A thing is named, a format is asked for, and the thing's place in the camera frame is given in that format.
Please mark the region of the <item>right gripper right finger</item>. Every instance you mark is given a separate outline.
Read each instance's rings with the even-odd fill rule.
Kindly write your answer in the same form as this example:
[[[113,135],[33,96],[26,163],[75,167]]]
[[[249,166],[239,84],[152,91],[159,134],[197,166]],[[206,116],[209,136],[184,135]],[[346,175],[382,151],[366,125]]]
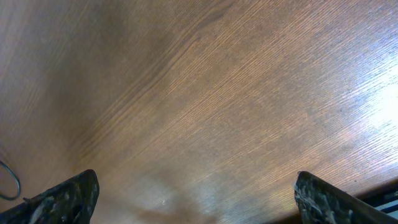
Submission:
[[[294,198],[302,223],[395,223],[391,214],[370,206],[307,171],[298,173]]]

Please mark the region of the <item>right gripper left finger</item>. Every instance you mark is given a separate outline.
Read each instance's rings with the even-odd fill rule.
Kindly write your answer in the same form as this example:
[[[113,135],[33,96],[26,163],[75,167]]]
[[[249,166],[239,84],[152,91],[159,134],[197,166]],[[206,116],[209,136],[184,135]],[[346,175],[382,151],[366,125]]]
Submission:
[[[100,194],[96,172],[88,169],[1,213],[1,224],[90,224]]]

